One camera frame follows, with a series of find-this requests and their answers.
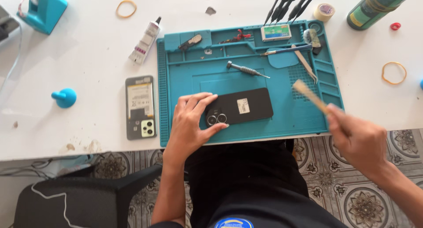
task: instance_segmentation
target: green bottle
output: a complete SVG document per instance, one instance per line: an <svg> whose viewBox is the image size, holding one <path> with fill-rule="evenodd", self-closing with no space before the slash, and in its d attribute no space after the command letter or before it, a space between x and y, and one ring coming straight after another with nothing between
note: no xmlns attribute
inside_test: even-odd
<svg viewBox="0 0 423 228"><path fill-rule="evenodd" d="M405 0L361 0L348 14L346 21L355 30L371 27L383 16L394 11Z"/></svg>

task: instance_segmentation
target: teal repair mat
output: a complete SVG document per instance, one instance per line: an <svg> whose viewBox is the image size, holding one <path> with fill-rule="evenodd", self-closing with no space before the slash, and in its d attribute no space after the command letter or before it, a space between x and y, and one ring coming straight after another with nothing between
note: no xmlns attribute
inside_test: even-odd
<svg viewBox="0 0 423 228"><path fill-rule="evenodd" d="M273 57L271 60L276 62L272 64L267 56L260 56L260 53L269 48L286 48L292 44L305 45L302 33L308 28L314 28L320 41L327 42L323 23L317 20L296 21L291 24L291 39L273 42L262 41L261 27L172 33L157 39L161 146L166 146L169 140L173 110L178 97L199 92L221 95L266 87L274 112L271 118L233 124L214 135L209 143L328 131L323 113L302 94L293 90L292 85L297 79L302 79L325 103L334 103L343 108L329 44L323 44L324 47L318 55L313 55L310 50L301 51L319 79L317 84L314 84L301 63L295 64L295 60L290 61L287 67L273 67L272 65L283 65L277 61L286 59L286 56L282 55L284 53L281 53L280 58ZM234 39L239 34L238 29L244 34L251 34L251 37L239 42L219 44ZM197 34L203 38L200 43L185 52L179 50L180 44ZM245 74L233 68L227 69L228 61L255 69L271 78ZM207 128L204 117L203 114L200 119L202 129Z"/></svg>

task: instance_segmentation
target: precision screwdriver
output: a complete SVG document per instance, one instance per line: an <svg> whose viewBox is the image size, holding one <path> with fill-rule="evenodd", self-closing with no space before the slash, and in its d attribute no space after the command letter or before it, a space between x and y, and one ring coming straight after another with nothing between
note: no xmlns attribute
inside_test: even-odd
<svg viewBox="0 0 423 228"><path fill-rule="evenodd" d="M304 12L305 8L307 8L307 6L309 5L309 3L312 0L307 0L307 2L305 2L304 6L301 8L301 10L298 12L297 16L292 20L292 22L294 22L300 15L302 15L302 13Z"/></svg>
<svg viewBox="0 0 423 228"><path fill-rule="evenodd" d="M288 0L288 2L285 4L285 6L283 6L282 10L280 11L280 14L276 20L275 25L278 23L278 21L280 21L281 19L283 19L283 17L286 15L286 13L288 12L289 9L289 5L294 2L295 0Z"/></svg>
<svg viewBox="0 0 423 228"><path fill-rule="evenodd" d="M277 2L278 2L278 0L275 0L275 3L273 4L272 9L270 9L269 13L267 14L266 21L264 22L263 27L266 25L267 21L269 20L270 16L272 15L273 9L275 9Z"/></svg>
<svg viewBox="0 0 423 228"><path fill-rule="evenodd" d="M255 69L251 69L251 68L248 68L248 67L245 67L245 66L239 66L239 65L233 64L231 61L228 61L228 64L226 65L226 68L229 69L231 67L233 67L235 69L239 69L241 72L244 72L244 73L247 73L247 74L263 76L263 77L266 77L266 78L270 79L269 76L266 76L264 74L260 74Z"/></svg>
<svg viewBox="0 0 423 228"><path fill-rule="evenodd" d="M301 10L301 6L304 4L306 0L300 0L297 5L292 9L291 13L289 14L288 22L291 21L291 19L295 18L295 16L299 13Z"/></svg>
<svg viewBox="0 0 423 228"><path fill-rule="evenodd" d="M272 24L272 22L278 18L280 12L282 11L283 4L286 2L288 2L288 0L280 0L278 7L276 7L275 11L272 14L272 19L270 21L270 24Z"/></svg>

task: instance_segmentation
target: chair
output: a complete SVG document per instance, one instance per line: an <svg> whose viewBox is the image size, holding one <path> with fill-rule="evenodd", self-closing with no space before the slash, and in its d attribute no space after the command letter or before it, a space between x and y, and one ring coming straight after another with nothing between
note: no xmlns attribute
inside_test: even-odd
<svg viewBox="0 0 423 228"><path fill-rule="evenodd" d="M66 216L86 228L127 228L132 197L161 174L154 165L119 179L58 177L35 185L45 196L66 193ZM14 228L69 228L64 196L45 199L26 187L18 198Z"/></svg>

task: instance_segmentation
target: phone battery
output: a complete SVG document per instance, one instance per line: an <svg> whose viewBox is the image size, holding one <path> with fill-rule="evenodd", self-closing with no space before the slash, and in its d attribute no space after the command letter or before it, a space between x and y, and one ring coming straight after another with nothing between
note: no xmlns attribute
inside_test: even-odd
<svg viewBox="0 0 423 228"><path fill-rule="evenodd" d="M288 24L262 27L263 42L288 40L292 37Z"/></svg>
<svg viewBox="0 0 423 228"><path fill-rule="evenodd" d="M144 109L147 117L153 117L153 89L151 83L143 83L128 86L128 119L131 119L131 111L137 112Z"/></svg>

